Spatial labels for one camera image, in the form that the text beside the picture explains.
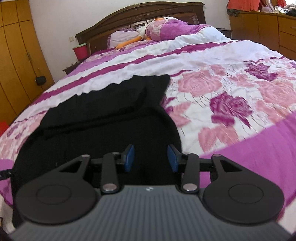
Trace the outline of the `brown wooden cabinet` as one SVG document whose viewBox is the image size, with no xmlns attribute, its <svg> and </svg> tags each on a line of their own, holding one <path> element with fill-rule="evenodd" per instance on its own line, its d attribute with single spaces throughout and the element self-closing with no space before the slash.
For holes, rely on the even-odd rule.
<svg viewBox="0 0 296 241">
<path fill-rule="evenodd" d="M 295 17 L 262 12 L 230 16 L 232 38 L 250 40 L 295 60 Z"/>
</svg>

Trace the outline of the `lilac pillow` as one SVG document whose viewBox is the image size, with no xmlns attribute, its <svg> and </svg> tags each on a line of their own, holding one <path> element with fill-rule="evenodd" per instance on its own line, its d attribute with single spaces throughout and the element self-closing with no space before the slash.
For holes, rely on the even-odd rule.
<svg viewBox="0 0 296 241">
<path fill-rule="evenodd" d="M 132 29 L 117 30 L 107 38 L 107 48 L 115 48 L 118 44 L 139 36 L 138 32 Z"/>
</svg>

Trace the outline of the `orange white curtain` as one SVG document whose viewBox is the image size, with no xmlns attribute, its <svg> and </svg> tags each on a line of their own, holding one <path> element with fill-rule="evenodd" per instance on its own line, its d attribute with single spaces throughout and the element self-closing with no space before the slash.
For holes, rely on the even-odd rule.
<svg viewBox="0 0 296 241">
<path fill-rule="evenodd" d="M 240 11 L 257 11 L 260 0 L 229 0 L 227 9 L 235 9 Z"/>
</svg>

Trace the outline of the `dark wooden nightstand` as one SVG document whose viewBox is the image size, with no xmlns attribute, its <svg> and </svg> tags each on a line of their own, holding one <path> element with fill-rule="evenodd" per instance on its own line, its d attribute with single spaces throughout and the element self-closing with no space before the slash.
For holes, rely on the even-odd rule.
<svg viewBox="0 0 296 241">
<path fill-rule="evenodd" d="M 85 59 L 83 59 L 81 61 L 77 61 L 76 63 L 71 64 L 70 66 L 63 69 L 63 72 L 65 72 L 66 75 L 70 74 L 73 70 L 75 70 L 84 61 L 85 61 Z"/>
</svg>

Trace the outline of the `purple floral bed quilt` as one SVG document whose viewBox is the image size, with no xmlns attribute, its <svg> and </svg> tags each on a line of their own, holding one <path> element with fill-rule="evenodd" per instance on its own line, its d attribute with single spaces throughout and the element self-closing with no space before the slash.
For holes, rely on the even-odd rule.
<svg viewBox="0 0 296 241">
<path fill-rule="evenodd" d="M 295 231 L 295 61 L 214 27 L 159 42 L 97 52 L 54 84 L 1 136 L 1 169 L 10 169 L 50 108 L 133 75 L 168 74 L 162 106 L 182 148 L 224 156 L 276 183 L 285 195 L 280 224 Z"/>
</svg>

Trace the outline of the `black knit cardigan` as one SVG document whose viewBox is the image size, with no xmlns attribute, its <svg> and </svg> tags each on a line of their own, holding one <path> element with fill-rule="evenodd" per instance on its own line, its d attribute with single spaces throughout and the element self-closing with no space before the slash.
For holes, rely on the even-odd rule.
<svg viewBox="0 0 296 241">
<path fill-rule="evenodd" d="M 50 109 L 25 140 L 11 173 L 14 227 L 21 211 L 47 212 L 61 222 L 88 213 L 98 199 L 101 166 L 76 162 L 84 154 L 99 159 L 134 146 L 130 171 L 118 166 L 120 185 L 174 185 L 167 148 L 181 150 L 174 121 L 161 103 L 170 76 L 133 76 L 120 84 L 75 95 Z"/>
</svg>

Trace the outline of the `clutter pile on cabinet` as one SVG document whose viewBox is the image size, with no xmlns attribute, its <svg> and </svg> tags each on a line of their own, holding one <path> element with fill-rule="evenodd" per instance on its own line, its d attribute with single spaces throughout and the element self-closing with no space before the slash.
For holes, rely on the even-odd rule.
<svg viewBox="0 0 296 241">
<path fill-rule="evenodd" d="M 295 0 L 260 1 L 259 11 L 295 16 Z"/>
</svg>

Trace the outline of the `brown wooden wardrobe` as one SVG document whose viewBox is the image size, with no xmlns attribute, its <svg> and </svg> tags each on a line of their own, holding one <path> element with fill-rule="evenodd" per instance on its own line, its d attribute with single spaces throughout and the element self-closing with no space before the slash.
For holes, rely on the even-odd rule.
<svg viewBox="0 0 296 241">
<path fill-rule="evenodd" d="M 1 121 L 11 124 L 54 84 L 41 50 L 29 1 L 1 1 Z M 37 76 L 46 83 L 38 86 Z"/>
</svg>

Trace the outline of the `white orange plush toy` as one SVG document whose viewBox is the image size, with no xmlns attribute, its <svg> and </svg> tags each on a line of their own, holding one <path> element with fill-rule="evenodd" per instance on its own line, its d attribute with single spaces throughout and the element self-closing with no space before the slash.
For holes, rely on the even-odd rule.
<svg viewBox="0 0 296 241">
<path fill-rule="evenodd" d="M 173 18 L 171 16 L 165 16 L 163 18 L 156 18 L 152 22 L 148 23 L 145 26 L 138 28 L 135 31 L 118 30 L 118 31 L 114 32 L 113 34 L 111 34 L 109 46 L 112 48 L 115 47 L 116 49 L 120 49 L 120 48 L 123 48 L 129 44 L 132 44 L 132 43 L 135 43 L 138 41 L 151 40 L 151 38 L 150 38 L 151 34 L 149 34 L 148 36 L 146 35 L 146 33 L 148 33 L 148 31 L 146 30 L 147 27 L 162 26 L 168 20 L 176 20 L 176 18 Z"/>
</svg>

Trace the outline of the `small black bag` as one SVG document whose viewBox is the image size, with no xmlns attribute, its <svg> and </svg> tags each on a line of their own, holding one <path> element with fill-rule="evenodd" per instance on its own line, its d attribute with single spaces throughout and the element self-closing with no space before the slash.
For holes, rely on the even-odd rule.
<svg viewBox="0 0 296 241">
<path fill-rule="evenodd" d="M 46 81 L 47 81 L 47 79 L 46 79 L 46 77 L 45 77 L 44 75 L 42 75 L 42 76 L 37 76 L 37 77 L 35 78 L 35 82 L 36 82 L 36 84 L 37 84 L 38 86 L 42 86 L 42 85 L 44 85 L 44 84 L 46 83 Z"/>
</svg>

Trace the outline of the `dark wooden headboard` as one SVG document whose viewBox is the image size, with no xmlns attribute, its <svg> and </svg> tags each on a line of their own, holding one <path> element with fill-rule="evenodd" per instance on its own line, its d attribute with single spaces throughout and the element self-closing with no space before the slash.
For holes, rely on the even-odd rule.
<svg viewBox="0 0 296 241">
<path fill-rule="evenodd" d="M 79 44 L 87 44 L 88 54 L 91 55 L 97 51 L 105 50 L 108 36 L 117 30 L 142 27 L 163 16 L 180 18 L 194 25 L 206 23 L 202 2 L 152 1 L 133 4 L 115 11 L 92 27 L 77 33 L 75 38 Z"/>
</svg>

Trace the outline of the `red object on floor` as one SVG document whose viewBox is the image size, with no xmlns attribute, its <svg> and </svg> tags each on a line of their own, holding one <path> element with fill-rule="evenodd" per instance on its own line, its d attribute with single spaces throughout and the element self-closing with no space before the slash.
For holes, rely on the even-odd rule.
<svg viewBox="0 0 296 241">
<path fill-rule="evenodd" d="M 2 136 L 8 128 L 9 125 L 6 123 L 6 121 L 0 121 L 0 136 Z"/>
</svg>

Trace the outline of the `red plastic bucket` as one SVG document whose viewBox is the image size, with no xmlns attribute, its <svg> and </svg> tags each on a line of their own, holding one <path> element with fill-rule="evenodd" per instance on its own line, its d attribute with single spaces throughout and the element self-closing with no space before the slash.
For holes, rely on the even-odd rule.
<svg viewBox="0 0 296 241">
<path fill-rule="evenodd" d="M 88 50 L 87 50 L 87 44 L 83 43 L 81 45 L 78 45 L 72 49 L 76 55 L 76 58 L 78 61 L 85 60 L 88 58 Z"/>
</svg>

